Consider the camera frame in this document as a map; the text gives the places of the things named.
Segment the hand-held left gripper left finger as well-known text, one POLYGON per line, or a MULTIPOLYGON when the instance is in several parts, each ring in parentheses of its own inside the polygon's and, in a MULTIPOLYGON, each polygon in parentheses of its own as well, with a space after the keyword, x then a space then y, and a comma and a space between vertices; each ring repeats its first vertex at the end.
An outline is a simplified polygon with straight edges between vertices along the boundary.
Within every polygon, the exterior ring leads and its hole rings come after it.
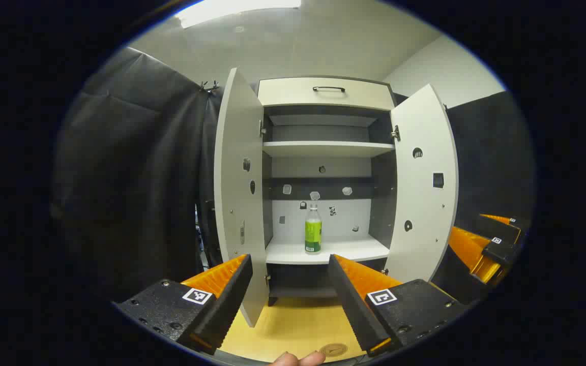
POLYGON ((237 316, 252 276, 251 255, 244 253, 185 281, 158 280, 115 306, 158 336, 214 355, 237 316))

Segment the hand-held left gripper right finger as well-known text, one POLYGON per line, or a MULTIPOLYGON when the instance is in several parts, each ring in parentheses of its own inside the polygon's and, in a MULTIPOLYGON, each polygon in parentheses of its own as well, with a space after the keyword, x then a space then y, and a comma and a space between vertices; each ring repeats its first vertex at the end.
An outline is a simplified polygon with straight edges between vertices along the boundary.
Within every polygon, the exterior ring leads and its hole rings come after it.
POLYGON ((336 254, 329 257, 328 276, 368 356, 414 347, 467 311, 466 305, 428 281, 403 283, 336 254))

